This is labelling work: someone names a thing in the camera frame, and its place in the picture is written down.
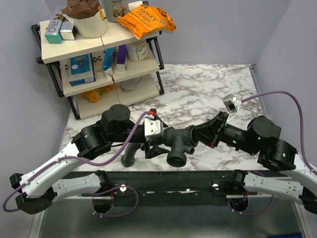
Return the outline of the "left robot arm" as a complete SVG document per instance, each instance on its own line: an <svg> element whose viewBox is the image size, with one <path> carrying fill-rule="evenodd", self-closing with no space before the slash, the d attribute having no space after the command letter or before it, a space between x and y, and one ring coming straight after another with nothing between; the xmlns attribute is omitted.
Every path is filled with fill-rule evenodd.
<svg viewBox="0 0 317 238"><path fill-rule="evenodd" d="M83 164L102 167L116 159L130 142L146 143L163 136L167 124L155 109L143 112L136 122L122 104L111 106L95 124L83 128L58 154L27 174L13 174L10 183L16 196L16 211L33 215L54 202L81 194L104 196L110 184L106 173L97 171L85 177L65 179Z"/></svg>

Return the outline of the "grey tee pipe fitting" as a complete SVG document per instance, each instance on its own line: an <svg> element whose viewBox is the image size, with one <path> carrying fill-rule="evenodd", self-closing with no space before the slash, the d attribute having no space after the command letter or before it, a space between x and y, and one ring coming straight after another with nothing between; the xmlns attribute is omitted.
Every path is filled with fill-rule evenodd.
<svg viewBox="0 0 317 238"><path fill-rule="evenodd" d="M168 127L164 130L164 145L171 148L167 155L167 163L170 166L180 168L186 165L187 154L194 154L198 140L193 137L194 126L184 129Z"/></svg>

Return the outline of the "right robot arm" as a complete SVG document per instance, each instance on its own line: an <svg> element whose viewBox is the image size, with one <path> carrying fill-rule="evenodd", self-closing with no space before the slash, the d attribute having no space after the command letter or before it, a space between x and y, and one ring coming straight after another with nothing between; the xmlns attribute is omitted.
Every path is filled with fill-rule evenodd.
<svg viewBox="0 0 317 238"><path fill-rule="evenodd" d="M220 185L221 190L233 194L260 192L291 200L317 212L317 169L304 159L304 154L288 142L281 140L281 127L271 120L259 116L248 124L246 130L227 123L229 114L220 112L213 119L193 128L195 140L210 148L220 142L242 150L250 155L258 154L257 163L266 169L292 178L282 181L264 178L251 172L234 170L228 182Z"/></svg>

